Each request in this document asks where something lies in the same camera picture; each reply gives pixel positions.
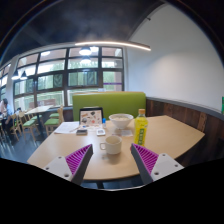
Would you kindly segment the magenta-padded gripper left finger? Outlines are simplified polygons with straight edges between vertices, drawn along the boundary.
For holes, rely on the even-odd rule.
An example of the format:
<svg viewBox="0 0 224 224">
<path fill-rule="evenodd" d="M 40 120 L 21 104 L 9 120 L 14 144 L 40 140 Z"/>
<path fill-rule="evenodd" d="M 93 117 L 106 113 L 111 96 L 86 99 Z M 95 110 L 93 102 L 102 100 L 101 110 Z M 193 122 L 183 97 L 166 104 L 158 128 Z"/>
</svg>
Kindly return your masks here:
<svg viewBox="0 0 224 224">
<path fill-rule="evenodd" d="M 44 167 L 44 170 L 80 185 L 92 155 L 93 146 L 89 144 L 67 156 L 56 157 Z"/>
</svg>

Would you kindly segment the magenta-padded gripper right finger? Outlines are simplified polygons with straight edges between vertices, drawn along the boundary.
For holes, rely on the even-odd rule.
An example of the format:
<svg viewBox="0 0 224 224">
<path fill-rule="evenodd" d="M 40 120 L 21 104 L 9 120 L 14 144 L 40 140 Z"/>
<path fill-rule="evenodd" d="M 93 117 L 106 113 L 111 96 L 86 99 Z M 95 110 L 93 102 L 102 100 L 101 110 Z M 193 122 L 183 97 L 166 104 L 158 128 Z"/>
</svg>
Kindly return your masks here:
<svg viewBox="0 0 224 224">
<path fill-rule="evenodd" d="M 137 144 L 132 144 L 130 150 L 144 185 L 183 169 L 181 164 L 166 153 L 156 154 Z"/>
</svg>

